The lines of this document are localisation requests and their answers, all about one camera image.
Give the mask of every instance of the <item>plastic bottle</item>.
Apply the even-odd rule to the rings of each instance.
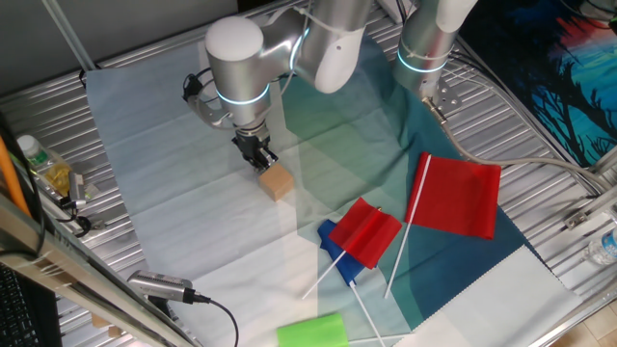
[[[615,229],[607,232],[600,239],[593,240],[587,246],[584,257],[601,265],[612,264],[617,261],[617,240]]]
[[[30,135],[20,136],[17,143],[39,178],[66,197],[70,172],[67,162],[55,151],[41,146],[39,141]]]

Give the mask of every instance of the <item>colorful poster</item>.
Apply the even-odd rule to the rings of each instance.
[[[617,145],[615,0],[480,0],[462,37],[582,166]]]

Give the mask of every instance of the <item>metal table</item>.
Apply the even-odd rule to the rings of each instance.
[[[246,15],[257,17],[283,6],[303,5],[304,2],[284,0]],[[379,5],[373,4],[366,33],[379,42],[390,60],[395,59],[401,29],[401,25],[395,24]],[[204,26],[162,40],[100,63],[100,66],[130,66],[202,40],[206,30],[207,26]],[[489,159],[558,157],[558,153],[563,152],[525,109],[512,108],[494,94],[495,90],[467,80],[488,83],[475,72],[469,72],[469,67],[459,67],[458,63],[451,62],[446,69],[458,75],[445,72],[443,76],[461,100],[461,109],[446,116],[455,136],[470,152]],[[135,270],[147,269],[78,73],[3,97],[0,109],[15,132],[32,134],[44,146],[58,151],[82,171],[86,183],[95,184],[101,191],[88,203],[83,214],[104,221],[105,227],[84,237],[84,244],[124,278]],[[602,164],[599,170],[615,183],[615,161],[606,159]],[[617,265],[600,268],[580,261],[580,252],[590,237],[599,237],[612,228],[610,218],[595,219],[579,231],[569,231],[563,223],[577,208],[590,202],[588,196],[589,192],[577,177],[554,167],[527,164],[509,167],[502,172],[499,204],[552,271],[585,300],[583,306],[564,317],[560,325],[537,341],[538,346],[550,344],[586,316],[607,305],[617,293],[613,284]],[[119,338],[110,338],[106,331],[93,328],[90,314],[66,299],[58,298],[58,309],[66,346],[127,346],[136,342],[126,333]]]

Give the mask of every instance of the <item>keyboard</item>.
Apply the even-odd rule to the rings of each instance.
[[[35,347],[40,339],[13,270],[0,264],[0,346]]]

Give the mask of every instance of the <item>red flag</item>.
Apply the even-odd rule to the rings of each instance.
[[[359,198],[330,233],[330,239],[372,269],[400,228],[394,217]]]
[[[423,152],[405,222],[492,240],[501,167]]]

